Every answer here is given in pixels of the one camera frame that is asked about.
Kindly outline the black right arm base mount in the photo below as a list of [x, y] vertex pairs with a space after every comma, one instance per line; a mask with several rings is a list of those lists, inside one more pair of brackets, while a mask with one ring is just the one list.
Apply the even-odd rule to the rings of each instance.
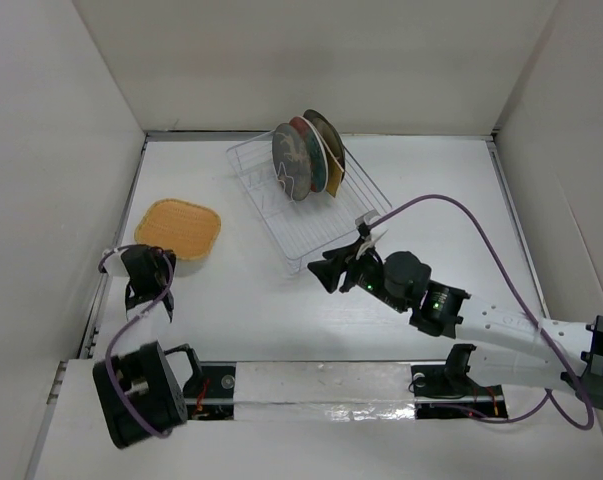
[[415, 398], [417, 420], [509, 417], [500, 385], [483, 387], [470, 381], [454, 386], [445, 377], [443, 364], [412, 365], [411, 375], [408, 389]]

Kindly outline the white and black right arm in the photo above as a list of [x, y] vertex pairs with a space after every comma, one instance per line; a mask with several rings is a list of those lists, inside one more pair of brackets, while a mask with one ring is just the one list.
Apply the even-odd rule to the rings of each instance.
[[503, 310], [432, 280], [432, 269], [408, 251], [381, 258], [357, 245], [324, 253], [308, 265], [328, 293], [360, 287], [431, 337], [454, 345], [443, 381], [455, 393], [475, 385], [521, 385], [574, 393], [603, 410], [603, 316], [586, 323]]

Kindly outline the grey reindeer round plate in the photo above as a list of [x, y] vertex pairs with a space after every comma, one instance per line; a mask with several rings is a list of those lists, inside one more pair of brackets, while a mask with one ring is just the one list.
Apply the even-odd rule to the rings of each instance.
[[285, 193], [295, 202], [304, 200], [311, 190], [311, 161], [302, 137], [289, 123], [281, 123], [271, 148], [275, 174]]

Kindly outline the cream plate with brown rim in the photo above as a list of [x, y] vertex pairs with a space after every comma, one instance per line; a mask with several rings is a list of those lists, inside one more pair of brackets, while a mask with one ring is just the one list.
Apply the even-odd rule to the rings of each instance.
[[309, 120], [322, 135], [334, 154], [334, 157], [339, 162], [342, 169], [345, 169], [345, 149], [343, 142], [336, 128], [327, 120], [325, 116], [313, 109], [307, 109], [303, 113], [303, 117]]

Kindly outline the yellow green-rimmed square plate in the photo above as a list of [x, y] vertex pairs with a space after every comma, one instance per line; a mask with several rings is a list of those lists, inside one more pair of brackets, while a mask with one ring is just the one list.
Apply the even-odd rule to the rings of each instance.
[[338, 160], [330, 159], [328, 161], [328, 179], [325, 191], [333, 198], [337, 196], [343, 175], [344, 169], [340, 162]]

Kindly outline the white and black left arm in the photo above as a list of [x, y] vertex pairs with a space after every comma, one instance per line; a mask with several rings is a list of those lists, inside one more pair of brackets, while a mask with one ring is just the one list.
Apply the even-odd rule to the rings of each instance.
[[[165, 439], [185, 424], [184, 396], [201, 390], [204, 373], [187, 344], [164, 350], [152, 341], [129, 353], [114, 352], [124, 334], [157, 308], [168, 321], [173, 319], [176, 256], [156, 246], [126, 245], [105, 253], [99, 270], [109, 273], [113, 259], [120, 261], [128, 276], [125, 308], [134, 316], [114, 335], [104, 358], [94, 364], [92, 376], [110, 438], [122, 450], [151, 437]], [[172, 353], [185, 354], [189, 362], [171, 369], [167, 356]]]

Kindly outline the red plate with teal flower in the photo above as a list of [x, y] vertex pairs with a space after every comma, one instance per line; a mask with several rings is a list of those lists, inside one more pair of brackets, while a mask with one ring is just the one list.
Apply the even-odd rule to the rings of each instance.
[[311, 191], [323, 192], [328, 183], [328, 163], [324, 146], [316, 128], [309, 120], [302, 116], [295, 116], [290, 120], [303, 139], [311, 163]]

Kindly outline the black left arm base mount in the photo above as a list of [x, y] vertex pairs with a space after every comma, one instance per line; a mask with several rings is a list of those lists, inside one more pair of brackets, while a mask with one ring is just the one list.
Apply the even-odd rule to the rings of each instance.
[[202, 364], [202, 378], [189, 379], [183, 394], [190, 421], [224, 421], [234, 418], [235, 363]]

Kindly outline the orange woven square plate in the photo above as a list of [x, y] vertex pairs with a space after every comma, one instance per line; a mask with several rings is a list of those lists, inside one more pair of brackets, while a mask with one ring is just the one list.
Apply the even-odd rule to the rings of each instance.
[[179, 199], [153, 203], [134, 231], [138, 244], [174, 252], [178, 260], [207, 257], [221, 230], [221, 218], [212, 209]]

